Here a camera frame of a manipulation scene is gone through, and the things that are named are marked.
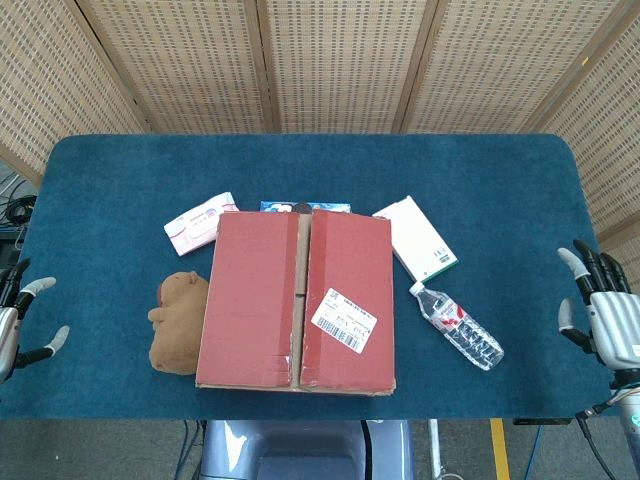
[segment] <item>robotic hand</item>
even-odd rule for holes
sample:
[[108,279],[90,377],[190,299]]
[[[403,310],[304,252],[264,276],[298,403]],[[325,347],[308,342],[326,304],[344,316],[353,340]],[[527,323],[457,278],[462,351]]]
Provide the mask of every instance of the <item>robotic hand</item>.
[[16,368],[52,357],[62,348],[69,326],[60,328],[53,340],[42,348],[19,353],[20,325],[29,305],[42,290],[56,283],[53,277],[35,280],[20,290],[22,274],[29,266],[29,259],[0,274],[0,384],[8,380]]
[[576,419],[596,459],[610,479],[611,471],[593,444],[587,419],[618,404],[636,473],[640,478],[640,296],[631,293],[620,264],[606,253],[598,254],[581,241],[574,240],[582,260],[566,248],[558,255],[573,272],[586,305],[590,334],[573,326],[573,306],[565,298],[558,312],[560,333],[585,353],[593,353],[600,363],[613,370],[610,387],[613,395],[605,402],[576,414]]

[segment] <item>red cardboard box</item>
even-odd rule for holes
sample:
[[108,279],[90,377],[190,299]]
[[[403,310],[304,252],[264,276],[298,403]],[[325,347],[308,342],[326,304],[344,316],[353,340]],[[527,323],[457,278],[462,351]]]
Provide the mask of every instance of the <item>red cardboard box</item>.
[[[337,304],[323,303],[330,289],[346,315],[333,318]],[[351,321],[344,331],[338,325],[343,317]],[[367,328],[374,323],[366,340],[358,322]],[[320,210],[222,215],[196,384],[390,394],[389,222]]]

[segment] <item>plastic bottle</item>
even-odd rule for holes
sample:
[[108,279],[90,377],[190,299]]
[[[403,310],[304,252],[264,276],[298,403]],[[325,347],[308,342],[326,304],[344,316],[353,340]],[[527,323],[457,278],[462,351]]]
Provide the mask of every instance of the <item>plastic bottle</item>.
[[422,316],[475,366],[490,370],[502,360],[504,350],[495,338],[446,293],[429,290],[422,282],[416,282],[409,292],[418,299]]

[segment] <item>gray floor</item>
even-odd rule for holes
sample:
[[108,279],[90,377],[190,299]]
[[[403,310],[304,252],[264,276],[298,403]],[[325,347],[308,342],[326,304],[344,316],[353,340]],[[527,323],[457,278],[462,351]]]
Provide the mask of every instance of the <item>gray floor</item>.
[[[0,162],[0,180],[10,173]],[[10,181],[1,183],[0,190]],[[13,196],[32,193],[33,187],[26,182]],[[11,384],[1,388],[11,388]],[[636,478],[618,420],[598,418],[590,422],[594,441],[618,480]],[[428,480],[431,467],[426,423],[412,422],[412,429],[417,479]],[[513,426],[505,421],[505,431],[511,478],[523,479],[536,427]],[[183,434],[183,423],[177,420],[0,421],[0,479],[170,479]],[[442,421],[440,434],[442,463],[447,472],[462,475],[465,480],[495,479],[488,420]],[[180,478],[191,477],[201,451],[198,442]],[[544,428],[534,480],[603,478],[575,422],[567,427]]]

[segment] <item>blue felt surface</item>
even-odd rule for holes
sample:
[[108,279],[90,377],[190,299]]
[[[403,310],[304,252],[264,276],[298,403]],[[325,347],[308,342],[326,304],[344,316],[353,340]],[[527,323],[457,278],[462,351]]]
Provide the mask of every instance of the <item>blue felt surface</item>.
[[[419,315],[394,265],[397,390],[390,397],[196,390],[151,369],[147,311],[170,273],[208,278],[213,246],[179,258],[163,225],[229,190],[348,202],[371,214],[410,194],[460,259],[430,282],[502,344],[485,373]],[[82,136],[51,154],[24,254],[58,278],[31,306],[23,348],[71,325],[52,360],[0,388],[0,417],[426,418],[570,416],[607,372],[557,333],[576,288],[555,249],[594,242],[571,152],[548,135]]]

